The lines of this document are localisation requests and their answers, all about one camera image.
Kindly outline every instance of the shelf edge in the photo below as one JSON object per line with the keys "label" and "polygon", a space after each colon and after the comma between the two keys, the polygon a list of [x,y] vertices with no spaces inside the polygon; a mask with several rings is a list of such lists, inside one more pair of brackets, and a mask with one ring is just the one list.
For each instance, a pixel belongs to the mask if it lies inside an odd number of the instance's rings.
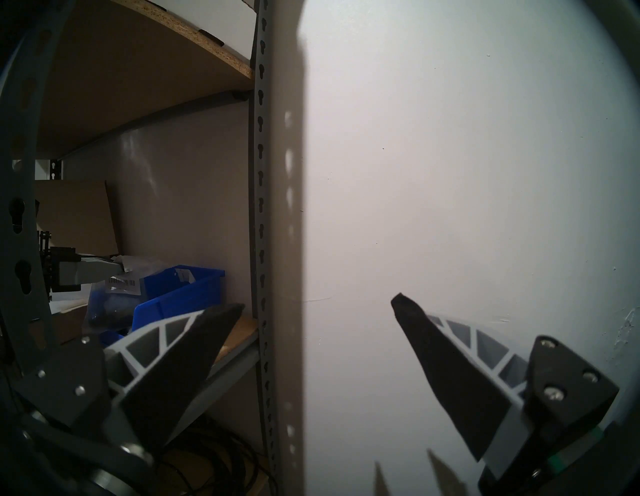
{"label": "shelf edge", "polygon": [[187,38],[196,45],[204,48],[207,52],[225,62],[228,66],[236,69],[247,79],[253,81],[254,73],[251,67],[242,62],[238,57],[230,54],[226,50],[220,48],[213,40],[210,40],[196,29],[187,25],[170,12],[162,10],[160,7],[147,2],[146,0],[111,0],[114,3],[122,5],[128,9],[138,12],[139,14],[156,21],[158,24],[178,33],[180,36]]}

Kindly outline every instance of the barcode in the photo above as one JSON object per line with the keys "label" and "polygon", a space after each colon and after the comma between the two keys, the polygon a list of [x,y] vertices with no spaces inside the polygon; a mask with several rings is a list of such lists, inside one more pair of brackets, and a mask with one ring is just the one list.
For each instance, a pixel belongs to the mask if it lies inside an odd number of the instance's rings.
{"label": "barcode", "polygon": [[109,282],[111,282],[112,284],[123,284],[125,286],[133,286],[133,287],[135,287],[136,285],[136,281],[133,279],[119,279],[115,276],[112,276],[109,279]]}

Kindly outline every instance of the white label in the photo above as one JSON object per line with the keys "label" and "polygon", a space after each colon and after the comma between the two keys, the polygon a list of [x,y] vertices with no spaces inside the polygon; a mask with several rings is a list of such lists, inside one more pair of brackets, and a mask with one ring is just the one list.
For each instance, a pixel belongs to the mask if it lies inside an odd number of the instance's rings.
{"label": "white label", "polygon": [[182,282],[188,282],[189,284],[196,282],[196,278],[189,269],[176,269],[175,271],[178,274],[178,279]]}
{"label": "white label", "polygon": [[140,279],[127,277],[126,274],[109,277],[106,281],[106,292],[140,296]]}

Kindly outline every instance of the plastic bag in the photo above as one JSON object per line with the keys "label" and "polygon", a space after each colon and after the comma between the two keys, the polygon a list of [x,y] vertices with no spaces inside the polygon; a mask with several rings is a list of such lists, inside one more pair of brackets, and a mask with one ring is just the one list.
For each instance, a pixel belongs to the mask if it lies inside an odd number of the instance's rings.
{"label": "plastic bag", "polygon": [[114,331],[126,334],[133,323],[133,312],[148,300],[144,278],[168,268],[156,259],[116,257],[125,272],[92,284],[84,317],[83,333]]}

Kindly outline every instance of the particleboard shelf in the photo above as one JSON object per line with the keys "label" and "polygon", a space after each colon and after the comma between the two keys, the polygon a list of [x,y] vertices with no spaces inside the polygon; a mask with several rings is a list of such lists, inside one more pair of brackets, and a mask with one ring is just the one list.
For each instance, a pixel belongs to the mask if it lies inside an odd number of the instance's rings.
{"label": "particleboard shelf", "polygon": [[159,7],[77,0],[47,78],[37,157],[61,157],[150,114],[252,88],[247,64]]}

